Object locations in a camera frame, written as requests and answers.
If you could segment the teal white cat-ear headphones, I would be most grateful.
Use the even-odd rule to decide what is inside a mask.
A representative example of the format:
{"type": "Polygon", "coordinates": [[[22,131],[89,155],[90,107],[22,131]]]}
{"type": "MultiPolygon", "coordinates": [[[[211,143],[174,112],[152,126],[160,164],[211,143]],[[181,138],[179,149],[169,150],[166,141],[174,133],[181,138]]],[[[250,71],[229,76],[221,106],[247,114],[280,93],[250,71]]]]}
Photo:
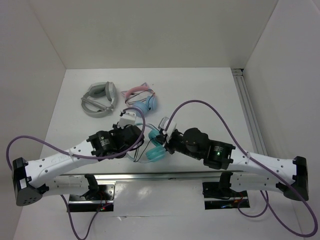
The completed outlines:
{"type": "Polygon", "coordinates": [[[149,149],[146,153],[142,153],[140,157],[137,157],[137,153],[135,154],[134,157],[132,157],[127,152],[125,157],[135,163],[141,163],[141,164],[154,163],[164,159],[166,155],[165,148],[156,141],[156,136],[160,134],[160,131],[150,123],[147,123],[145,127],[149,128],[150,132],[148,133],[149,142],[147,143],[147,146],[143,151],[145,151],[148,148],[148,145],[150,143],[154,145],[154,148],[149,149]]]}

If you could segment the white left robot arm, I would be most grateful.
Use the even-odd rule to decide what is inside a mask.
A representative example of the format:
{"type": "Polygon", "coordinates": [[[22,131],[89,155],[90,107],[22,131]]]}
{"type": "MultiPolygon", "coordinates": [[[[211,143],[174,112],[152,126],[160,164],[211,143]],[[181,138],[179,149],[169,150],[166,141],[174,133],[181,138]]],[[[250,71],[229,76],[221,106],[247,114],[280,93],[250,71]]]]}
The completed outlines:
{"type": "Polygon", "coordinates": [[[87,200],[97,197],[100,188],[93,174],[67,175],[74,169],[105,159],[123,158],[144,139],[136,125],[98,131],[80,144],[38,160],[20,157],[12,162],[12,183],[17,206],[28,206],[43,197],[77,195],[87,200]]]}

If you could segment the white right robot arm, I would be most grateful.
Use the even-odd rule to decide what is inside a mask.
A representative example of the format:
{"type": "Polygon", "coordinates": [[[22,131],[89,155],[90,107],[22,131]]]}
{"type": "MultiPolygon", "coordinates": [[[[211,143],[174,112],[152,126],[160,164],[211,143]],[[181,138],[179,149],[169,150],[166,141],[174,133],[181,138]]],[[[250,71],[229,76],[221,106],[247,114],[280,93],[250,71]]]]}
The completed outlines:
{"type": "Polygon", "coordinates": [[[249,152],[230,143],[211,140],[196,127],[184,133],[162,129],[157,140],[171,155],[178,152],[202,161],[210,169],[226,170],[218,184],[223,196],[250,186],[260,191],[280,192],[295,201],[309,200],[308,166],[302,156],[281,159],[249,152]]]}

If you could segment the grey over-ear headphones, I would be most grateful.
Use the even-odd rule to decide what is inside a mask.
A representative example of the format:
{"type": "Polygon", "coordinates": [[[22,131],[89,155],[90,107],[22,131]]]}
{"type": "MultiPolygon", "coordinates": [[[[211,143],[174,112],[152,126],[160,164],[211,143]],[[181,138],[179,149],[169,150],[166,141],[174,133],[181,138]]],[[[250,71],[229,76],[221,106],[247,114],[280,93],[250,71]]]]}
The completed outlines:
{"type": "Polygon", "coordinates": [[[117,100],[117,89],[111,81],[92,84],[80,99],[82,110],[92,118],[103,118],[111,114],[117,100]]]}

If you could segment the pink blue cat-ear headphones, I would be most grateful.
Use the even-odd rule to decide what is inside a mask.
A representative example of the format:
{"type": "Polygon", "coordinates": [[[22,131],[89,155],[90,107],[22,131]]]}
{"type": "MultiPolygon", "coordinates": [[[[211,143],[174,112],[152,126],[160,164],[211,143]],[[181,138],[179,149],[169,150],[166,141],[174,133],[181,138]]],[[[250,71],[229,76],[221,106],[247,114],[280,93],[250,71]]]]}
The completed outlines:
{"type": "Polygon", "coordinates": [[[124,97],[124,103],[128,107],[140,109],[144,116],[155,111],[158,107],[156,93],[146,82],[120,93],[124,97]]]}

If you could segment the aluminium mounting rail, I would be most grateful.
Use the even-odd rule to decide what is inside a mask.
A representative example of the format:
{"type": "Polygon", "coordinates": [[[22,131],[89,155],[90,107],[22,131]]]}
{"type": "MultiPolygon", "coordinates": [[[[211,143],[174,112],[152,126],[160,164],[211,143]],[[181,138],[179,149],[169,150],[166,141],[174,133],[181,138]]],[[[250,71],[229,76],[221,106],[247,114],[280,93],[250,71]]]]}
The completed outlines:
{"type": "Polygon", "coordinates": [[[232,171],[192,171],[192,172],[150,172],[150,173],[106,173],[94,174],[97,181],[182,181],[182,180],[216,180],[221,174],[232,173],[232,171]]]}

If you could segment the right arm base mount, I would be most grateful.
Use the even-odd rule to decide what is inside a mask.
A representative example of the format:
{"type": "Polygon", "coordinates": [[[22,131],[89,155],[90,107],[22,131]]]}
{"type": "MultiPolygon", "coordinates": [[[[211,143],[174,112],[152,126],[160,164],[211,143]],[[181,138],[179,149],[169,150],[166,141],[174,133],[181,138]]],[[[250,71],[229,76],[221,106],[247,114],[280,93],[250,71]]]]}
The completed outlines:
{"type": "Polygon", "coordinates": [[[235,191],[231,189],[231,177],[233,172],[222,172],[202,178],[202,195],[205,210],[227,210],[250,208],[247,191],[235,191]]]}

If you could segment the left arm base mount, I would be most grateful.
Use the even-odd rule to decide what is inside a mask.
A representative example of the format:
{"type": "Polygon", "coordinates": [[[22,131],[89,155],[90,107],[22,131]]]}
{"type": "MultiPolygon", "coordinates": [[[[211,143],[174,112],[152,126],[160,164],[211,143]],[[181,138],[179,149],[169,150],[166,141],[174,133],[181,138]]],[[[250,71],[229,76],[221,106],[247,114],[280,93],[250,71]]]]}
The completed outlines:
{"type": "Polygon", "coordinates": [[[114,211],[116,182],[97,178],[93,180],[93,177],[89,181],[89,187],[93,186],[93,189],[87,190],[84,195],[69,195],[67,202],[71,213],[114,211]]]}

